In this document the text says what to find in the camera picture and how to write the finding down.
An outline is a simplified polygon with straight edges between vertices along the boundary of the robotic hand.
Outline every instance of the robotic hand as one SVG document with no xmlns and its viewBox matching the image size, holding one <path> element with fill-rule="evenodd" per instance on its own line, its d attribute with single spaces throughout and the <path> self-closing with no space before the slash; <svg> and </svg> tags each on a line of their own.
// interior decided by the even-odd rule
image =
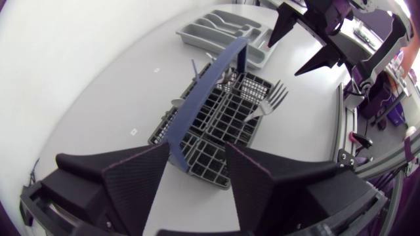
<svg viewBox="0 0 420 236">
<path fill-rule="evenodd" d="M 296 23 L 309 31 L 321 44 L 318 51 L 295 75 L 335 64 L 341 66 L 346 61 L 345 54 L 329 38 L 339 33 L 344 19 L 352 20 L 351 5 L 361 12 L 375 9 L 393 13 L 392 31 L 381 47 L 369 59 L 358 62 L 352 69 L 352 80 L 345 89 L 345 106 L 356 108 L 375 83 L 377 75 L 385 69 L 394 55 L 410 42 L 413 32 L 408 17 L 394 0 L 304 0 L 307 11 L 297 12 L 287 3 L 282 3 L 277 11 L 279 17 L 268 46 L 271 47 L 286 35 Z"/>
</svg>

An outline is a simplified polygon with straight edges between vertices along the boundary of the table surface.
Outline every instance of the table surface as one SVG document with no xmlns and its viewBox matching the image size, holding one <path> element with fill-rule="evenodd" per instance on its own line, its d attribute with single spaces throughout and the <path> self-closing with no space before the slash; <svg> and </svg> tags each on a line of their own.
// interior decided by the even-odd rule
<svg viewBox="0 0 420 236">
<path fill-rule="evenodd" d="M 175 31 L 197 17 L 219 9 L 274 27 L 277 12 L 249 5 L 216 5 L 194 9 L 171 19 L 137 41 L 86 88 L 63 116 L 41 152 L 35 170 L 43 179 L 55 170 L 57 153 L 103 153 L 147 145 L 147 140 L 190 84 L 191 59 L 201 69 L 205 51 L 186 45 Z M 262 119 L 252 148 L 302 161 L 331 156 L 337 113 L 337 87 L 347 83 L 346 67 L 320 68 L 298 77 L 294 73 L 321 44 L 295 26 L 262 70 L 251 71 L 270 81 L 281 79 L 288 97 Z M 131 131 L 137 129 L 133 136 Z M 220 190 L 165 167 L 145 235 L 159 229 L 229 231 L 239 229 L 232 189 Z"/>
</svg>

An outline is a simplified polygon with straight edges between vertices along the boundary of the gray cutlery tray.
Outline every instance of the gray cutlery tray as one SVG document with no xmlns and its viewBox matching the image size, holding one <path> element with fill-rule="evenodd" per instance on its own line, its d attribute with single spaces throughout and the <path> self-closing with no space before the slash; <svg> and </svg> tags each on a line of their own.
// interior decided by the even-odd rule
<svg viewBox="0 0 420 236">
<path fill-rule="evenodd" d="M 272 29 L 250 19 L 214 10 L 177 30 L 184 43 L 220 54 L 237 37 L 248 41 L 247 61 L 250 69 L 261 69 L 272 51 L 267 47 Z"/>
<path fill-rule="evenodd" d="M 209 66 L 210 64 L 207 64 L 199 76 L 202 76 Z M 193 78 L 181 98 L 186 98 L 195 84 L 196 80 Z M 251 145 L 262 117 L 257 117 L 244 126 L 242 121 L 256 110 L 272 86 L 271 83 L 250 73 L 237 75 L 225 85 L 215 85 L 180 144 L 189 166 L 188 174 L 222 189 L 230 187 L 224 156 L 226 142 Z M 166 112 L 162 122 L 149 138 L 149 144 L 158 144 L 163 140 L 176 114 L 175 107 Z"/>
</svg>

